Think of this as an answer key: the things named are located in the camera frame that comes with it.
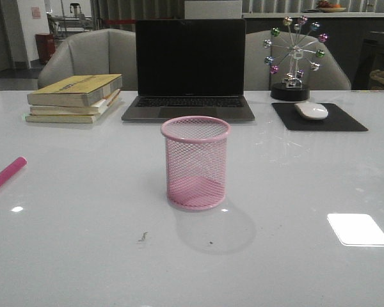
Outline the pink highlighter pen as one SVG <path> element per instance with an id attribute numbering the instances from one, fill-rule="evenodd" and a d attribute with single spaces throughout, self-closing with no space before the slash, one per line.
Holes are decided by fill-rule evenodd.
<path id="1" fill-rule="evenodd" d="M 26 164 L 24 157 L 18 157 L 0 172 L 0 187 L 5 184 L 14 174 L 20 171 Z"/>

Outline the pink mesh pen holder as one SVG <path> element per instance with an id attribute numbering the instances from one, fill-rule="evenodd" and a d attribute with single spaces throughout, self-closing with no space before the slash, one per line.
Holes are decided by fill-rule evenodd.
<path id="1" fill-rule="evenodd" d="M 166 193 L 176 206 L 204 210 L 225 199 L 230 125 L 210 116 L 182 116 L 164 122 Z"/>

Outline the dark grey laptop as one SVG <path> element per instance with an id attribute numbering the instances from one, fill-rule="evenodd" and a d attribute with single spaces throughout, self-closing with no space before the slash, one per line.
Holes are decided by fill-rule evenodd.
<path id="1" fill-rule="evenodd" d="M 122 120 L 254 120 L 244 97 L 245 34 L 243 19 L 137 21 L 138 95 Z"/>

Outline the middle cream book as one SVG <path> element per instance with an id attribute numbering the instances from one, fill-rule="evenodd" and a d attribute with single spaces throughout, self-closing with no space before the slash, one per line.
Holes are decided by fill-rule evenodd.
<path id="1" fill-rule="evenodd" d="M 65 106 L 30 106 L 33 115 L 101 115 L 119 97 L 121 90 L 115 90 L 108 97 L 87 107 L 65 107 Z"/>

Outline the bottom yellow book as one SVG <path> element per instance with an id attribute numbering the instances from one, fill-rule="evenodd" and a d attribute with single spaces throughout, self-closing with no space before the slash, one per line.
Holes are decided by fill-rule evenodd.
<path id="1" fill-rule="evenodd" d="M 101 115 L 33 115 L 29 113 L 24 118 L 27 122 L 37 123 L 94 123 L 104 113 Z"/>

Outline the yellow book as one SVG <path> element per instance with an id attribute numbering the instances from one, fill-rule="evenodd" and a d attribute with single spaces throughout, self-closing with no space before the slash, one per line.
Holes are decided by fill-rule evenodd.
<path id="1" fill-rule="evenodd" d="M 37 123 L 94 123 L 104 113 L 101 115 L 33 115 L 29 113 L 24 118 L 27 122 Z"/>
<path id="2" fill-rule="evenodd" d="M 122 87 L 121 74 L 73 75 L 27 95 L 32 106 L 86 107 Z"/>

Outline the white computer mouse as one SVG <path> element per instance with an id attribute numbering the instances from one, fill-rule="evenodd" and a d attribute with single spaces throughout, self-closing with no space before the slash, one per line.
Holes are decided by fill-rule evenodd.
<path id="1" fill-rule="evenodd" d="M 328 117 L 328 110 L 324 105 L 315 102 L 298 102 L 294 105 L 299 115 L 307 120 L 324 120 Z"/>

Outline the top yellow book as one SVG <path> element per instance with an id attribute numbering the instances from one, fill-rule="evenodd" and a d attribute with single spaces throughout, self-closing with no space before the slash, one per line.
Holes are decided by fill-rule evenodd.
<path id="1" fill-rule="evenodd" d="M 122 87 L 121 74 L 73 75 L 27 95 L 32 106 L 86 107 Z"/>

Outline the ferris wheel desk toy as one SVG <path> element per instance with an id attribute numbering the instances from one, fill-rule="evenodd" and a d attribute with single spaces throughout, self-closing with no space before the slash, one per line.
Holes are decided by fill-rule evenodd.
<path id="1" fill-rule="evenodd" d="M 269 55 L 264 58 L 264 64 L 269 67 L 269 73 L 275 75 L 282 71 L 282 65 L 287 64 L 288 71 L 282 80 L 271 85 L 271 97 L 284 101 L 303 101 L 309 98 L 310 88 L 304 82 L 304 69 L 300 67 L 300 61 L 309 63 L 312 71 L 320 69 L 321 64 L 310 60 L 311 56 L 321 59 L 325 56 L 322 49 L 310 50 L 308 46 L 313 43 L 325 43 L 328 39 L 326 33 L 320 34 L 315 40 L 305 43 L 307 35 L 301 33 L 307 25 L 308 17 L 301 15 L 297 19 L 290 16 L 284 17 L 282 24 L 287 27 L 288 32 L 283 32 L 278 27 L 270 30 L 271 38 L 263 41 L 263 48 L 271 50 L 276 47 L 280 49 L 279 56 Z"/>

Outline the red barrier belt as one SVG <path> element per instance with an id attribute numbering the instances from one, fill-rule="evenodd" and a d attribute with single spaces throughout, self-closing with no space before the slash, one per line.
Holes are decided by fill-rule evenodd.
<path id="1" fill-rule="evenodd" d="M 135 24 L 136 19 L 122 19 L 122 20 L 104 19 L 103 23 L 105 25 L 127 25 L 127 24 Z"/>

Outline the red trash bin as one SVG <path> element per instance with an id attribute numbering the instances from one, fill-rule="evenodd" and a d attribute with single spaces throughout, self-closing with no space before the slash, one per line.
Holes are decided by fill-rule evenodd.
<path id="1" fill-rule="evenodd" d="M 54 36 L 50 33 L 39 33 L 35 35 L 36 47 L 38 51 L 39 62 L 46 64 L 55 53 Z"/>

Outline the fruit bowl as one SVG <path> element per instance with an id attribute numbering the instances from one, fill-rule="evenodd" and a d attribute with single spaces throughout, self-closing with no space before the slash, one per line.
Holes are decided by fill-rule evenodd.
<path id="1" fill-rule="evenodd" d="M 324 13 L 337 13 L 346 11 L 346 8 L 342 7 L 340 4 L 323 0 L 317 1 L 316 8 Z"/>

